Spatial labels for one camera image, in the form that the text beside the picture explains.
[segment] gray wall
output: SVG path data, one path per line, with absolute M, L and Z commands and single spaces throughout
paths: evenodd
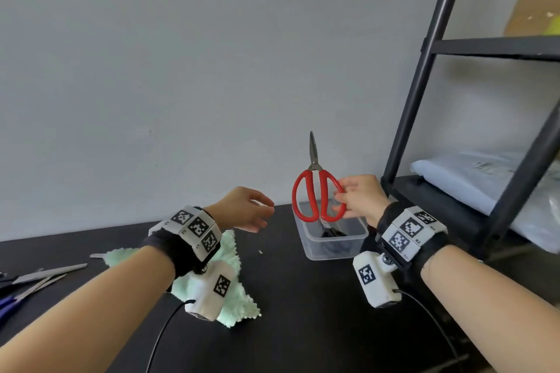
M 515 0 L 458 0 L 448 37 Z M 277 203 L 315 131 L 334 175 L 381 174 L 435 0 L 0 0 L 0 239 L 158 219 L 231 187 Z M 419 157 L 524 149 L 556 65 L 438 60 Z

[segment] person's left forearm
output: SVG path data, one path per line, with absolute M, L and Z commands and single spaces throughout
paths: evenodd
M 105 371 L 174 277 L 164 253 L 141 248 L 1 347 L 0 373 Z

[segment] red scissor handle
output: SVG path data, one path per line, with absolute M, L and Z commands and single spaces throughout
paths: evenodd
M 329 206 L 329 186 L 326 182 L 327 178 L 331 179 L 334 185 L 337 187 L 338 191 L 344 193 L 344 188 L 340 185 L 337 179 L 326 170 L 321 170 L 318 173 L 318 179 L 321 186 L 321 217 L 323 220 L 328 222 L 335 222 L 342 218 L 344 213 L 346 212 L 346 204 L 340 205 L 340 210 L 335 217 L 331 217 L 327 214 L 327 207 Z M 309 203 L 311 205 L 311 211 L 313 212 L 312 217 L 306 217 L 301 213 L 298 208 L 297 202 L 297 191 L 301 181 L 305 178 L 305 186 L 307 187 L 307 197 L 309 198 Z M 317 200 L 315 199 L 315 188 L 313 186 L 313 172 L 311 170 L 305 170 L 301 173 L 296 182 L 293 184 L 292 188 L 292 207 L 293 211 L 296 213 L 298 218 L 302 221 L 311 223 L 313 221 L 317 221 L 319 218 L 319 208 L 317 207 Z

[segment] black metal pole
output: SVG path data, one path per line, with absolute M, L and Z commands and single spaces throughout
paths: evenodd
M 559 150 L 560 101 L 548 116 L 477 236 L 473 249 L 481 250 L 478 256 L 489 254 L 501 241 Z
M 416 119 L 416 114 L 418 113 L 420 102 L 424 96 L 424 90 L 428 84 L 434 60 L 436 59 L 436 55 L 430 53 L 432 44 L 436 40 L 441 40 L 444 36 L 454 3 L 455 0 L 438 0 L 436 2 L 436 9 L 434 9 L 430 27 L 428 28 L 428 34 L 424 39 L 422 53 L 418 60 L 416 71 L 414 72 L 414 78 L 410 85 L 407 101 L 404 104 L 399 127 L 396 130 L 393 147 L 389 153 L 385 172 L 383 173 L 382 181 L 385 183 L 393 184 L 395 180 L 396 172 L 399 169 L 400 161 L 404 149 L 407 146 L 410 131 L 412 130 L 412 125 L 414 125 L 414 120 Z

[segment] table surface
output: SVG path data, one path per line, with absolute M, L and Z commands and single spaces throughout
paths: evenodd
M 3 272 L 89 263 L 28 299 L 0 329 L 0 344 L 106 269 L 90 254 L 137 247 L 153 224 L 0 242 Z M 373 309 L 351 259 L 307 259 L 289 205 L 278 206 L 261 233 L 235 235 L 240 280 L 262 316 L 228 329 L 179 311 L 162 337 L 152 372 L 415 372 L 450 359 L 443 337 L 416 304 L 403 300 Z M 154 341 L 178 303 L 163 295 L 108 372 L 144 371 Z

